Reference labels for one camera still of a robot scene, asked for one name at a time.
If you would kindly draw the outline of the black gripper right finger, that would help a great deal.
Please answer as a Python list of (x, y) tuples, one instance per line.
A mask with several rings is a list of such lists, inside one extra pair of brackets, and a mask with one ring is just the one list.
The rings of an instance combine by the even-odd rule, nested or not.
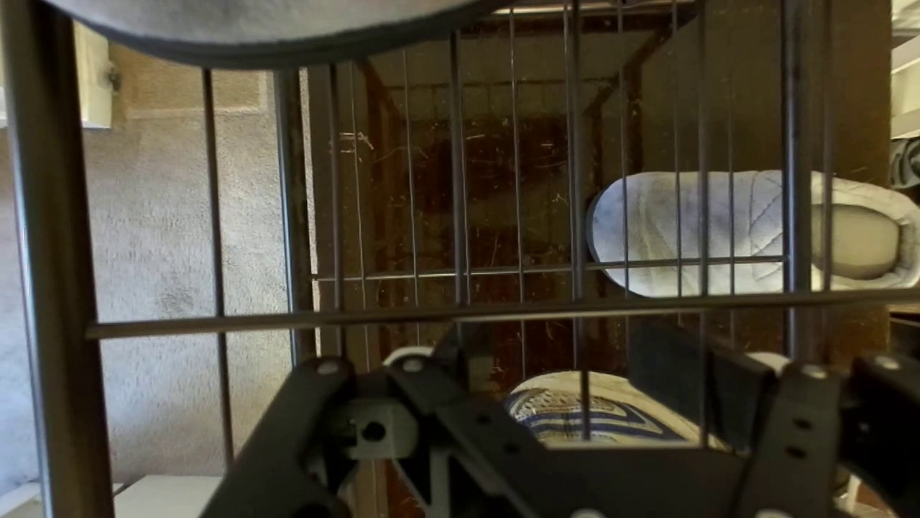
[(862, 355), (849, 374), (771, 365), (643, 321), (630, 328), (630, 381), (655, 404), (747, 453), (747, 517), (820, 518), (846, 468), (899, 518), (920, 518), (920, 370), (909, 355)]

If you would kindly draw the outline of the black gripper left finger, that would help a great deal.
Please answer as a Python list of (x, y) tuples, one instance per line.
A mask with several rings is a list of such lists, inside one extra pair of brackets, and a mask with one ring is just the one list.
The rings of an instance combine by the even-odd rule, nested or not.
[(406, 462), (420, 422), (389, 373), (341, 357), (300, 363), (236, 455), (201, 518), (351, 518), (340, 488), (357, 465)]

